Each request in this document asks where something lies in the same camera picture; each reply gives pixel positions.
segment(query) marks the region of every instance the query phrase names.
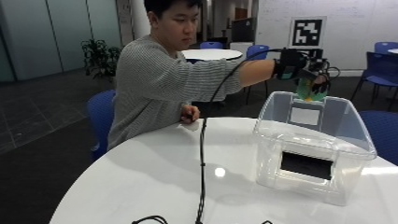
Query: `white round table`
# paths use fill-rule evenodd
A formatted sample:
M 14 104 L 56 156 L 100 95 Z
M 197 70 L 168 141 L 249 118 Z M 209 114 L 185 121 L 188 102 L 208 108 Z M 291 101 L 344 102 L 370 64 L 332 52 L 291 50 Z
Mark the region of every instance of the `white round table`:
M 188 49 L 183 51 L 185 59 L 193 60 L 233 60 L 241 57 L 241 52 L 233 49 Z
M 398 49 L 389 49 L 389 52 L 393 54 L 398 54 Z
M 52 224 L 127 224 L 152 215 L 196 222 L 200 126 L 172 125 L 128 140 L 88 167 L 55 211 Z M 204 224 L 398 223 L 398 167 L 377 158 L 348 206 L 256 183 L 255 119 L 208 120 Z

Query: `man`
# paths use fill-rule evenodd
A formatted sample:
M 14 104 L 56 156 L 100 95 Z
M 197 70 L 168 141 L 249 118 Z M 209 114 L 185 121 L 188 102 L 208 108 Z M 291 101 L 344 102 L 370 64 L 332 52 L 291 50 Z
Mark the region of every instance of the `man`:
M 199 119 L 200 110 L 189 102 L 211 101 L 219 84 L 237 66 L 237 62 L 227 60 L 191 64 L 180 53 L 197 34 L 200 2 L 144 0 L 151 35 L 124 47 L 119 60 L 108 149 L 180 120 L 192 123 Z M 277 64 L 275 60 L 245 63 L 225 81 L 216 100 L 272 77 L 287 79 L 287 65 L 289 78 L 305 66 L 299 58 L 281 58 Z

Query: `ear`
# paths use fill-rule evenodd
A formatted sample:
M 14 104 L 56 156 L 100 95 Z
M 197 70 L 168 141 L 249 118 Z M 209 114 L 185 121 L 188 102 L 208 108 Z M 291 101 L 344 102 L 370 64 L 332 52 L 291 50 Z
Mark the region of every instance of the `ear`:
M 152 28 L 159 28 L 159 24 L 160 24 L 160 18 L 157 17 L 157 15 L 153 13 L 153 11 L 149 11 L 148 14 L 148 19 L 149 19 L 149 24 Z

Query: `chair leg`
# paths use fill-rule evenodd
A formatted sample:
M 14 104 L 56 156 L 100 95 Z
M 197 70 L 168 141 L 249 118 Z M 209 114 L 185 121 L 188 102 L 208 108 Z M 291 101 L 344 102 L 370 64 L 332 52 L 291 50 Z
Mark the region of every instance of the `chair leg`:
M 397 100 L 397 93 L 398 93 L 398 87 L 396 87 L 396 92 L 394 92 L 393 98 L 390 99 L 390 103 L 389 103 L 389 109 L 388 109 L 388 111 L 390 111 L 390 109 L 393 108 L 393 104 L 396 103 L 396 100 Z
M 252 86 L 249 86 L 249 88 L 248 88 L 248 95 L 247 95 L 247 104 L 249 103 L 249 95 L 251 95 L 251 89 L 252 89 Z
M 373 85 L 373 93 L 372 93 L 372 104 L 373 104 L 373 102 L 374 102 L 374 99 L 376 99 L 376 90 L 377 90 L 377 85 L 374 84 Z
M 353 97 L 356 96 L 358 90 L 361 89 L 361 86 L 362 86 L 364 81 L 365 81 L 365 79 L 361 78 L 361 80 L 360 80 L 360 82 L 358 82 L 358 85 L 357 85 L 357 87 L 356 87 L 356 90 L 354 90 L 354 92 L 353 92 L 353 94 L 352 94 L 350 101 L 353 100 Z
M 264 85 L 265 85 L 265 99 L 269 98 L 269 84 L 267 83 L 267 81 L 264 81 Z

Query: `gray striped sweater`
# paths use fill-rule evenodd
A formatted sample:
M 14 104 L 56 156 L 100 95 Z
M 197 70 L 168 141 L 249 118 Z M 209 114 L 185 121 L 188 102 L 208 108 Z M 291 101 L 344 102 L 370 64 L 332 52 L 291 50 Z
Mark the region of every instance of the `gray striped sweater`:
M 141 133 L 180 121 L 184 102 L 208 102 L 237 62 L 227 60 L 191 64 L 179 52 L 173 59 L 148 35 L 123 50 L 116 72 L 115 119 L 108 149 Z M 235 74 L 216 100 L 241 89 Z

